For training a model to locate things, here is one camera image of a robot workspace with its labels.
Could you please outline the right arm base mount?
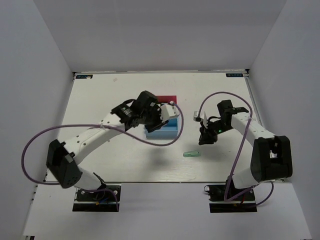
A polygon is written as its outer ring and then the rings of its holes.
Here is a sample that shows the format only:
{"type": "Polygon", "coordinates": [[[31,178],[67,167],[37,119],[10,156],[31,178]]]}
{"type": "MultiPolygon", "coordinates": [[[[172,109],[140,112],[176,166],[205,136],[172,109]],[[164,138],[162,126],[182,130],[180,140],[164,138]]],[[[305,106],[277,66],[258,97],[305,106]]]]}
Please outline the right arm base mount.
{"type": "Polygon", "coordinates": [[[242,192],[242,189],[236,189],[233,186],[229,187],[225,201],[226,184],[209,184],[203,188],[208,195],[209,211],[212,214],[222,213],[256,213],[256,197],[254,191],[251,189],[234,198],[235,195],[242,192]]]}

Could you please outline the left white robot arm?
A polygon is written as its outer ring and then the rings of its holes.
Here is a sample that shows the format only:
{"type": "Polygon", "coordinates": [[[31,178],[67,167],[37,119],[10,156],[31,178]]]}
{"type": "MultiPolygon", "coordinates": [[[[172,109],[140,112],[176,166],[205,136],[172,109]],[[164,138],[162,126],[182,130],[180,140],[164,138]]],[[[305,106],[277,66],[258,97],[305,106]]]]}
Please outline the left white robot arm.
{"type": "Polygon", "coordinates": [[[155,95],[142,91],[137,99],[114,107],[97,127],[89,127],[69,140],[53,140],[46,166],[62,188],[88,190],[90,196],[99,200],[105,196],[105,182],[97,173],[81,168],[80,163],[98,147],[132,128],[144,125],[148,132],[153,132],[177,116],[179,111],[174,105],[160,104],[155,95]]]}

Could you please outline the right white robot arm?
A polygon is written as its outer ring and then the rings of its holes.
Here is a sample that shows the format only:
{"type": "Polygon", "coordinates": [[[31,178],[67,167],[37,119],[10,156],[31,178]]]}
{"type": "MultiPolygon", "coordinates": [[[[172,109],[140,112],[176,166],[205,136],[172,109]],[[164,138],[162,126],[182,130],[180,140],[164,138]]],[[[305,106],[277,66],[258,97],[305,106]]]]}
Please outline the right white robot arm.
{"type": "Polygon", "coordinates": [[[249,166],[231,173],[226,180],[226,195],[236,200],[244,189],[267,181],[290,178],[293,175],[291,142],[285,135],[278,136],[266,130],[251,117],[245,107],[234,107],[231,100],[217,104],[219,117],[212,122],[205,114],[194,113],[194,121],[200,123],[199,145],[212,145],[218,136],[229,130],[237,130],[252,146],[249,166]]]}

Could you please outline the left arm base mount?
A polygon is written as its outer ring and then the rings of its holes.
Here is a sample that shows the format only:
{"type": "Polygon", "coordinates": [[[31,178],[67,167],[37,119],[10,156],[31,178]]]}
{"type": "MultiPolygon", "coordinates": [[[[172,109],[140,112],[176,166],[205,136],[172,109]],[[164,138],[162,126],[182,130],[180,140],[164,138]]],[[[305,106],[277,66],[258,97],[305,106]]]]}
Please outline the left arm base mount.
{"type": "Polygon", "coordinates": [[[74,201],[73,212],[118,212],[121,201],[121,184],[111,184],[106,186],[109,191],[86,192],[77,188],[74,201]]]}

